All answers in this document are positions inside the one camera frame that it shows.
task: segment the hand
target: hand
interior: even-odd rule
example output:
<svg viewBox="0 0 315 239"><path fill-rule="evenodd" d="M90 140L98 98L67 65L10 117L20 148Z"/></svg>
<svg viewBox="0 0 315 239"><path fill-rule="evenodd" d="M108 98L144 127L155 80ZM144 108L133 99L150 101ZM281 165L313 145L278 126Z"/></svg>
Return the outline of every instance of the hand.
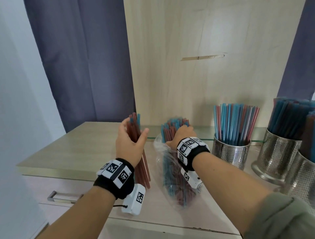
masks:
<svg viewBox="0 0 315 239"><path fill-rule="evenodd" d="M177 145L182 139L196 136L197 134L195 133L194 128L192 126L187 127L187 125L183 125L177 130L173 140L166 142L166 144L170 146L171 149L176 150Z"/></svg>
<svg viewBox="0 0 315 239"><path fill-rule="evenodd" d="M148 137L149 129L145 128L141 133L137 143L134 143L127 134L126 125L129 118L126 118L118 129L118 136L116 139L116 158L127 160L133 167L136 167L140 162L143 148Z"/></svg>

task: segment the clear plastic bag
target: clear plastic bag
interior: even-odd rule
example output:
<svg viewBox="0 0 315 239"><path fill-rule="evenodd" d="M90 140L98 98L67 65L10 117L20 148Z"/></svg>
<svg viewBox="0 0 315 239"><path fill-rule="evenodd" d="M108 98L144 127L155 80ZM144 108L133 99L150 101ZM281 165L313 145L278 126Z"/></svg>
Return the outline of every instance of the clear plastic bag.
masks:
<svg viewBox="0 0 315 239"><path fill-rule="evenodd" d="M181 174L181 166L177 160L177 152L171 150L162 141L162 135L154 140L154 148L157 153L157 176L163 179L163 192L168 199L182 207L188 206L198 193L200 187L193 189Z"/></svg>

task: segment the sleeve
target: sleeve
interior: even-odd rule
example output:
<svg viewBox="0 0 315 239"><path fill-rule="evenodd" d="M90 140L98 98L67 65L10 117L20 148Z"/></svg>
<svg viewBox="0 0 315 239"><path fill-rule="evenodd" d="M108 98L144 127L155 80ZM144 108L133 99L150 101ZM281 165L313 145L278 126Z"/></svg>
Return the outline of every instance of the sleeve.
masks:
<svg viewBox="0 0 315 239"><path fill-rule="evenodd" d="M315 238L315 217L301 199L272 193L263 201L244 239Z"/></svg>

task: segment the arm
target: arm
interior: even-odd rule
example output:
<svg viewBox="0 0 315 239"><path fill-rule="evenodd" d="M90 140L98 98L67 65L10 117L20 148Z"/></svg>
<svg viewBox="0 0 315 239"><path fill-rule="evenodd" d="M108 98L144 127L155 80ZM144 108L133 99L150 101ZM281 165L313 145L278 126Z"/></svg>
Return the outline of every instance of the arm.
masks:
<svg viewBox="0 0 315 239"><path fill-rule="evenodd" d="M119 126L116 140L116 157L127 160L135 167L141 157L149 129L145 129L137 143L126 132L125 119ZM38 239L97 239L111 212L114 195L94 186L78 202L49 226Z"/></svg>
<svg viewBox="0 0 315 239"><path fill-rule="evenodd" d="M167 144L176 149L182 139L193 136L197 136L193 127L182 126ZM216 203L243 235L263 200L272 192L250 175L208 152L198 154L192 166Z"/></svg>

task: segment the black cable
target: black cable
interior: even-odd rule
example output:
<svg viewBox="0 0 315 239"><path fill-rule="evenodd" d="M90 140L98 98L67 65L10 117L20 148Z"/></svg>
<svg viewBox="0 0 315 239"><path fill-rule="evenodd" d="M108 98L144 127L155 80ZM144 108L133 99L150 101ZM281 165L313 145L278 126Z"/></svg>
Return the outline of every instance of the black cable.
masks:
<svg viewBox="0 0 315 239"><path fill-rule="evenodd" d="M124 207L124 208L127 208L128 206L127 205L114 205L113 207Z"/></svg>

